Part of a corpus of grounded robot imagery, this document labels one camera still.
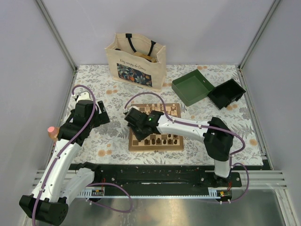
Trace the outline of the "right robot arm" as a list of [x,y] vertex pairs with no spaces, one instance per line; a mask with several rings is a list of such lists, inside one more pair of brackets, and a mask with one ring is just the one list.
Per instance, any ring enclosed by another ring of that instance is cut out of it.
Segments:
[[170,134],[187,137],[205,145],[207,154],[214,160],[214,181],[219,186],[230,180],[230,149],[234,136],[224,122],[216,117],[210,121],[183,120],[163,112],[139,111],[135,106],[126,110],[125,121],[137,140],[153,134]]

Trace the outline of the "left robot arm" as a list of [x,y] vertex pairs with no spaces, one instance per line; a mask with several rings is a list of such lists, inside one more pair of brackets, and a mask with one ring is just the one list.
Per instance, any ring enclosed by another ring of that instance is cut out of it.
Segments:
[[30,195],[23,195],[19,206],[28,217],[53,226],[63,223],[69,205],[87,186],[97,186],[102,175],[94,163],[82,163],[66,184],[65,176],[75,155],[93,128],[109,123],[102,101],[78,100],[67,121],[60,127],[54,154],[42,178]]

